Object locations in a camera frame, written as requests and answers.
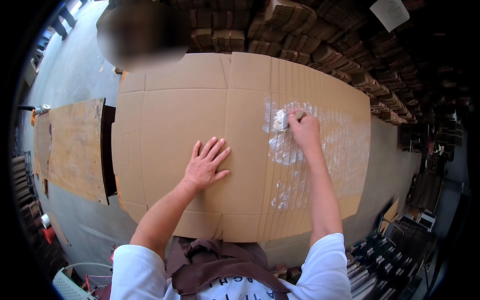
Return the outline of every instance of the tape roll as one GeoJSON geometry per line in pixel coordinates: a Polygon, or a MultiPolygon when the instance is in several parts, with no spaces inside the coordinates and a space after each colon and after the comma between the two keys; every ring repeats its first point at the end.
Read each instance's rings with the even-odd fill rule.
{"type": "Polygon", "coordinates": [[[50,219],[48,218],[47,214],[43,214],[40,218],[42,219],[43,227],[48,228],[50,226],[50,219]]]}

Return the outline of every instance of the person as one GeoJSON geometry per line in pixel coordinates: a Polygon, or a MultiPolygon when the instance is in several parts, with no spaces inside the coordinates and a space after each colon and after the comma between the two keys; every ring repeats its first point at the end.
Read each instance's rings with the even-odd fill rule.
{"type": "Polygon", "coordinates": [[[72,14],[68,11],[67,5],[63,3],[59,13],[55,15],[52,22],[50,23],[50,26],[52,26],[53,29],[55,29],[55,31],[61,36],[61,40],[63,41],[67,38],[68,34],[67,34],[67,30],[65,29],[65,27],[63,27],[62,23],[60,22],[59,16],[62,16],[62,18],[67,20],[67,24],[71,28],[75,27],[75,24],[77,24],[77,20],[75,20],[72,14]]]}
{"type": "Polygon", "coordinates": [[[288,123],[308,164],[312,233],[297,284],[267,271],[257,243],[174,237],[165,271],[165,248],[183,211],[200,190],[230,173],[216,172],[231,149],[215,157],[225,140],[214,137],[200,153],[200,141],[195,144],[185,177],[148,210],[130,245],[115,250],[111,299],[352,299],[340,207],[321,148],[320,124],[310,113],[298,122],[293,115],[298,110],[290,112],[288,123]]]}

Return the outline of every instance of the cardboard box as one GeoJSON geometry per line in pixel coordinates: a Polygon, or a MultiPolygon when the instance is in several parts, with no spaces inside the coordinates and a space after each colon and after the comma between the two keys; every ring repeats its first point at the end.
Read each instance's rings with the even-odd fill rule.
{"type": "Polygon", "coordinates": [[[348,84],[290,61],[252,53],[187,54],[169,72],[129,73],[112,125],[114,172],[135,221],[184,176],[193,145],[225,138],[232,173],[199,193],[174,232],[255,242],[311,230],[307,165],[280,110],[306,107],[321,140],[342,217],[357,212],[370,150],[370,100],[348,84]]]}

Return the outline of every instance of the hand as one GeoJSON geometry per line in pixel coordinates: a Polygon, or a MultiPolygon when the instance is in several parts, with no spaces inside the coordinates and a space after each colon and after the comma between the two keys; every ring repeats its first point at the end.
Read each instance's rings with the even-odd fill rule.
{"type": "Polygon", "coordinates": [[[218,165],[220,165],[231,151],[230,147],[228,147],[215,157],[224,144],[224,139],[216,143],[216,137],[213,137],[205,144],[202,152],[198,154],[202,143],[197,141],[195,146],[193,146],[192,158],[185,169],[185,179],[191,180],[199,189],[204,189],[230,174],[230,170],[215,173],[218,165]]]}
{"type": "Polygon", "coordinates": [[[307,159],[309,156],[322,154],[322,147],[320,144],[320,123],[316,117],[303,108],[296,108],[289,112],[288,123],[292,129],[293,138],[307,159]],[[299,110],[307,113],[300,122],[298,122],[293,115],[299,110]]]}

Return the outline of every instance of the left hand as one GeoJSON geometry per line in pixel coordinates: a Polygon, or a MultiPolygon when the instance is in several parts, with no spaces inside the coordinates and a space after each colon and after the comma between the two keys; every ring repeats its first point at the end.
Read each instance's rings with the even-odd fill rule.
{"type": "Polygon", "coordinates": [[[192,158],[185,169],[185,179],[193,181],[199,189],[205,189],[230,174],[230,170],[215,173],[218,165],[220,165],[231,151],[230,147],[228,147],[215,157],[224,144],[224,139],[217,142],[217,138],[213,137],[205,144],[202,152],[198,154],[202,143],[197,141],[195,146],[193,146],[192,158]]]}

